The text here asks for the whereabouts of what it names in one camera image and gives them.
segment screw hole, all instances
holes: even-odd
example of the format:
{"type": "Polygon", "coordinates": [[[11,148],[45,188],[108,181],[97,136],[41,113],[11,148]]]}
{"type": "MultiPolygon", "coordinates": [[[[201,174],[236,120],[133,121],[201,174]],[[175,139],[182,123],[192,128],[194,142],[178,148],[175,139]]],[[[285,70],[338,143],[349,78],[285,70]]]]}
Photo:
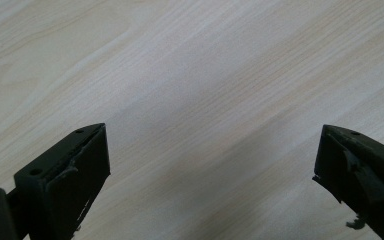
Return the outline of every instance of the screw hole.
{"type": "Polygon", "coordinates": [[[30,171],[30,175],[32,176],[39,175],[40,173],[42,173],[42,169],[33,169],[30,171]]]}

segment wood grain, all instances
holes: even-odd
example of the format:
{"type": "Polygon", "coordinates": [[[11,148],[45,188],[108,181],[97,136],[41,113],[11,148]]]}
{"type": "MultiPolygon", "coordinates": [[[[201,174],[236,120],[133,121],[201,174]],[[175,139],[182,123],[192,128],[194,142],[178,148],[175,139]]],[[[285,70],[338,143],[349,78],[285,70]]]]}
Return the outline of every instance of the wood grain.
{"type": "Polygon", "coordinates": [[[0,1],[0,187],[107,124],[75,239],[379,239],[311,181],[323,124],[384,143],[384,0],[0,1]]]}

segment wooden table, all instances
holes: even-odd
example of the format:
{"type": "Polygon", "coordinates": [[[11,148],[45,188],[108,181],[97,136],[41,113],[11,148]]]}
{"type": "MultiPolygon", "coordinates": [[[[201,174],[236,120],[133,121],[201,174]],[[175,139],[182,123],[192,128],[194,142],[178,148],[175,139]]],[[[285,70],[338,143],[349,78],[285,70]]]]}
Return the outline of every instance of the wooden table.
{"type": "Polygon", "coordinates": [[[378,239],[311,180],[323,124],[384,143],[384,0],[0,1],[0,187],[107,124],[75,239],[378,239]]]}

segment wooden surface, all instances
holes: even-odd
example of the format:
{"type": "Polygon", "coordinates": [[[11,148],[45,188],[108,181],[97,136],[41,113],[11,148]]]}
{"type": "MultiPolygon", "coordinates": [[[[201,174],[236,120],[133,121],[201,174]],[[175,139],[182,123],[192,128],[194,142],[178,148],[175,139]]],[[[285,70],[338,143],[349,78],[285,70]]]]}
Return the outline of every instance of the wooden surface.
{"type": "Polygon", "coordinates": [[[323,124],[384,143],[384,0],[0,1],[0,187],[107,124],[75,239],[378,239],[311,180],[323,124]]]}

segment light wood grain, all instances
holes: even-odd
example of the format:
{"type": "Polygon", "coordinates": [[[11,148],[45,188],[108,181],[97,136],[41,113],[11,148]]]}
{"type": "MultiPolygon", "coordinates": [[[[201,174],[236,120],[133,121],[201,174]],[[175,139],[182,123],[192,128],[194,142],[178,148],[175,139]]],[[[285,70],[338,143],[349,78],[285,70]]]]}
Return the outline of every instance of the light wood grain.
{"type": "Polygon", "coordinates": [[[384,0],[0,1],[0,187],[107,124],[75,239],[379,239],[311,181],[323,124],[384,143],[384,0]]]}

